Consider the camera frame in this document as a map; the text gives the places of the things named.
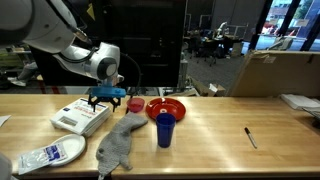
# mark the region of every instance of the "pen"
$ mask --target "pen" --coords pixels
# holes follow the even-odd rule
[[[253,136],[252,136],[252,134],[250,133],[249,129],[248,129],[247,127],[245,127],[244,130],[246,131],[246,133],[247,133],[247,135],[248,135],[248,137],[249,137],[249,139],[250,139],[253,147],[257,149],[258,146],[257,146],[256,142],[254,141]]]

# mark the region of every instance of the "blue cup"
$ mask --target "blue cup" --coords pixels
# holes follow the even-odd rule
[[[176,125],[176,118],[169,113],[160,113],[156,117],[158,145],[167,148],[171,144],[172,133]]]

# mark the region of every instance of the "gray towel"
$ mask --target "gray towel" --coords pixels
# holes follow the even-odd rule
[[[128,154],[131,147],[131,130],[145,125],[148,121],[132,112],[126,114],[112,128],[112,131],[101,141],[96,158],[99,161],[99,179],[103,179],[119,164],[125,169],[132,169],[129,165]]]

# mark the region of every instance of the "red plastic bowl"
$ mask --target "red plastic bowl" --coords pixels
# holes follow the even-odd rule
[[[143,109],[144,100],[141,98],[131,98],[127,101],[127,106],[131,112],[137,113]]]

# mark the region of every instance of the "table surface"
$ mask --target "table surface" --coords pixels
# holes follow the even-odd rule
[[[11,115],[0,127],[0,152],[13,162],[17,157],[70,134],[55,129],[49,119],[59,109],[86,95],[0,95],[0,116]],[[146,102],[156,97],[144,97]],[[265,176],[320,174],[320,131],[313,117],[293,110],[281,99],[231,97],[172,97],[187,113],[176,124],[169,148],[157,146],[156,125],[148,123],[132,132],[129,160],[133,169],[117,167],[116,178],[144,176]],[[96,176],[96,149],[114,124],[125,115],[125,102],[87,140],[75,161],[63,167],[47,167],[29,176]],[[255,149],[244,128],[256,140]]]

